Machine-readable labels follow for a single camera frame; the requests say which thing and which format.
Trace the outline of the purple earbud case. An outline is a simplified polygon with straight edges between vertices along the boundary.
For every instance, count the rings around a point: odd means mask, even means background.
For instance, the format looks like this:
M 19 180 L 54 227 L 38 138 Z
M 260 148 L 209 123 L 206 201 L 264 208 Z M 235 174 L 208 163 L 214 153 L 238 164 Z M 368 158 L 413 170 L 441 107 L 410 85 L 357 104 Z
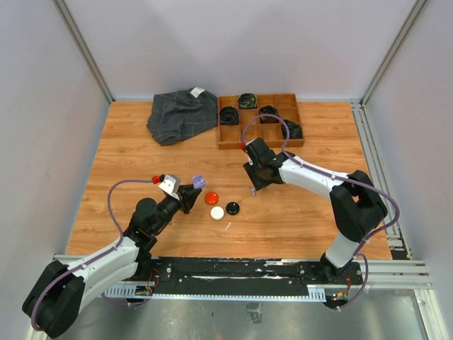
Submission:
M 203 175 L 194 175 L 193 176 L 193 188 L 194 189 L 203 189 L 206 186 L 205 179 Z

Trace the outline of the orange earbud case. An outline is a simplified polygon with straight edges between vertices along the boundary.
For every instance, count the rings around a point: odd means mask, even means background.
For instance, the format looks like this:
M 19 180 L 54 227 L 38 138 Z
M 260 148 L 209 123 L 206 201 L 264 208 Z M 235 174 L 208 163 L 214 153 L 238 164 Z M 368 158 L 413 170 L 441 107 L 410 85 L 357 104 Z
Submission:
M 205 195 L 205 202 L 208 205 L 216 205 L 219 202 L 219 195 L 215 192 L 208 192 Z

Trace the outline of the white earbud case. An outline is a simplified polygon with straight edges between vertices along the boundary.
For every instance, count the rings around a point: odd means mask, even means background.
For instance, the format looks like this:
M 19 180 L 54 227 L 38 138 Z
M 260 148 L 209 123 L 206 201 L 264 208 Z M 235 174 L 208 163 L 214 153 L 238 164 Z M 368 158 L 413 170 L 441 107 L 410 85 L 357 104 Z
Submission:
M 213 219 L 213 220 L 222 220 L 225 216 L 225 211 L 222 207 L 220 206 L 214 206 L 211 210 L 210 210 L 210 217 Z

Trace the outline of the black earbud case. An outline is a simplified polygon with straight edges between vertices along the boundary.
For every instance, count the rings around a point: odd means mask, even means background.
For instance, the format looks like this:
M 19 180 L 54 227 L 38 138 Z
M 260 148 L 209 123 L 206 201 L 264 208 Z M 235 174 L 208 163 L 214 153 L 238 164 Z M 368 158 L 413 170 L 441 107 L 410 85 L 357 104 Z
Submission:
M 240 212 L 240 205 L 237 202 L 231 201 L 226 204 L 226 212 L 229 215 L 237 215 Z

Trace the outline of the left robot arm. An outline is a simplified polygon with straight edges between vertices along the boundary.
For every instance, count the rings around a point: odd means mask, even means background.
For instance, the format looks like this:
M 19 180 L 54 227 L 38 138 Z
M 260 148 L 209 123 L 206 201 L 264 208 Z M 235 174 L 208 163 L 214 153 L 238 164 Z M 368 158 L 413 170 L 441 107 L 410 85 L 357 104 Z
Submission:
M 106 247 L 78 261 L 54 260 L 41 273 L 25 299 L 22 311 L 31 327 L 51 339 L 61 336 L 93 299 L 126 278 L 144 280 L 151 273 L 151 248 L 177 212 L 188 214 L 201 188 L 163 180 L 161 202 L 141 199 L 127 229 Z

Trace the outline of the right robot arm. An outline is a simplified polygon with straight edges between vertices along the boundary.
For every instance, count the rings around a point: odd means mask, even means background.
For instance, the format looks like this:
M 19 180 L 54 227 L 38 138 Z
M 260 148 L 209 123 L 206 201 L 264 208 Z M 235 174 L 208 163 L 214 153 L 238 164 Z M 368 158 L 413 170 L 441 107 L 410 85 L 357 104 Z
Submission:
M 328 283 L 344 278 L 359 245 L 388 214 L 369 176 L 360 170 L 330 171 L 291 152 L 276 154 L 260 137 L 243 142 L 241 149 L 248 157 L 243 167 L 257 191 L 270 184 L 290 184 L 331 204 L 338 233 L 320 259 L 320 272 Z

